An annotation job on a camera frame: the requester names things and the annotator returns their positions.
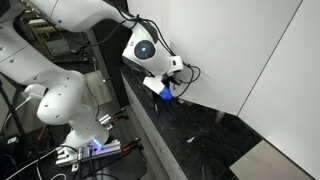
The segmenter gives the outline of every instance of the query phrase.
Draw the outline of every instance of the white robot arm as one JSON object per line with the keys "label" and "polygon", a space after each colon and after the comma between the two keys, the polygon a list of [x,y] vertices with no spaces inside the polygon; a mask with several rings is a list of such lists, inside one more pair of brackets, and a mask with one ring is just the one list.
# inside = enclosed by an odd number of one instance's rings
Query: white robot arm
{"label": "white robot arm", "polygon": [[[99,150],[107,141],[108,131],[95,121],[92,109],[81,104],[85,89],[82,74],[67,71],[48,61],[13,28],[13,20],[25,7],[40,17],[60,27],[80,32],[91,28],[103,19],[124,21],[110,4],[102,0],[0,0],[0,72],[23,85],[40,84],[49,89],[42,99],[37,115],[47,124],[68,123],[73,131],[66,144]],[[133,21],[123,23],[132,27]],[[123,53],[126,64],[137,70],[147,70],[154,77],[146,78],[144,84],[164,99],[172,96],[162,80],[182,70],[180,57],[166,56],[158,41],[157,31],[149,24],[138,22],[133,28]]]}

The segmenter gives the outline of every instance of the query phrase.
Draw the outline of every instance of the gray floor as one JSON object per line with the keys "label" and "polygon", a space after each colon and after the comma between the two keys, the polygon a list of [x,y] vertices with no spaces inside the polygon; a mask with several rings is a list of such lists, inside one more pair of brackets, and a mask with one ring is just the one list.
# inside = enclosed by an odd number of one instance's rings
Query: gray floor
{"label": "gray floor", "polygon": [[[101,81],[101,78],[98,76],[97,72],[88,73],[85,75],[87,84],[98,99],[99,105],[112,101],[112,97],[107,90],[105,84]],[[17,104],[20,104],[25,99],[25,94],[21,94],[18,98]],[[92,108],[96,108],[96,101],[93,99],[92,95],[86,89],[85,94],[83,96],[82,102],[91,106]],[[38,100],[30,100],[25,106],[23,106],[18,111],[18,115],[21,118],[22,125],[26,132],[30,132],[32,130],[43,127],[45,124],[39,120],[36,115],[37,108],[39,106]],[[142,180],[167,180],[170,179],[168,174],[166,173],[162,163],[160,162],[158,156],[156,155],[152,145],[146,136],[143,128],[138,121],[136,115],[134,114],[132,108],[130,106],[126,107],[127,114],[129,116],[128,126],[125,132],[127,132],[127,136],[129,137],[140,137],[142,139],[142,144],[144,146],[144,155],[148,161],[148,173],[142,177]],[[7,136],[17,133],[16,127],[12,121],[9,121],[7,126]]]}

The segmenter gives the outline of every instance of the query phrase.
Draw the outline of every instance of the black countertop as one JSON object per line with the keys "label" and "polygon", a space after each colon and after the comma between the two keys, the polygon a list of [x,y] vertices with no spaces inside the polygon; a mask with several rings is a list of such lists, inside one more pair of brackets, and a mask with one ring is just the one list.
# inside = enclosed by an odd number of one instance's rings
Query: black countertop
{"label": "black countertop", "polygon": [[[132,69],[123,66],[121,71],[188,179],[231,178],[229,167],[261,141],[236,116],[226,114],[216,124],[216,110],[176,99],[151,100]],[[155,113],[155,103],[160,116]]]}

